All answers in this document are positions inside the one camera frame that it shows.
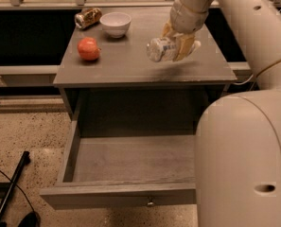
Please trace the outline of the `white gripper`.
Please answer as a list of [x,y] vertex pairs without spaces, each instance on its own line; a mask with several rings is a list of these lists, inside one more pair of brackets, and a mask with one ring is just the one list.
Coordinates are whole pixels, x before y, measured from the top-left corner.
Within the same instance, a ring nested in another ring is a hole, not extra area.
[[174,61],[181,61],[191,53],[195,43],[194,33],[202,28],[207,15],[207,11],[193,11],[182,0],[174,0],[170,10],[170,21],[164,24],[162,30],[163,37],[174,37],[177,46]]

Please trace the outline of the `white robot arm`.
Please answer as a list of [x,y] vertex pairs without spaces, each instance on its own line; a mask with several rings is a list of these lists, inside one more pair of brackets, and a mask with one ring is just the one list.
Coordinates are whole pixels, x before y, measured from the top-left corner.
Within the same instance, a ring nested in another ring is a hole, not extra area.
[[[214,0],[175,0],[167,30],[199,29]],[[196,132],[199,227],[281,227],[281,13],[269,0],[217,0],[257,90],[224,96]]]

